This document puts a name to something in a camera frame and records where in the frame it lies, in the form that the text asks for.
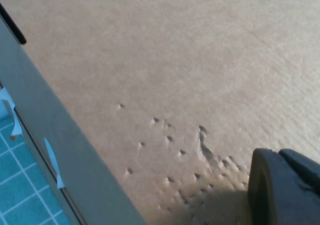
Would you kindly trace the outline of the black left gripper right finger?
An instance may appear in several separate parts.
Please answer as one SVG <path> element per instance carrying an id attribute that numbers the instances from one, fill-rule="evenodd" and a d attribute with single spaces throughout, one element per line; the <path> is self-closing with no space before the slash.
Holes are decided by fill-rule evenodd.
<path id="1" fill-rule="evenodd" d="M 303 154 L 284 148 L 278 152 L 295 173 L 310 187 L 314 193 L 320 192 L 320 164 Z"/>

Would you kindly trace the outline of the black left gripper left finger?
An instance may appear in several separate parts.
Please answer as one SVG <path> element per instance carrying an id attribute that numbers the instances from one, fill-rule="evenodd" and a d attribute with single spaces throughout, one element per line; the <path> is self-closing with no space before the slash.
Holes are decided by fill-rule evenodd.
<path id="1" fill-rule="evenodd" d="M 271 149 L 252 153 L 248 201 L 254 225 L 318 225 L 320 193 L 314 193 Z"/>

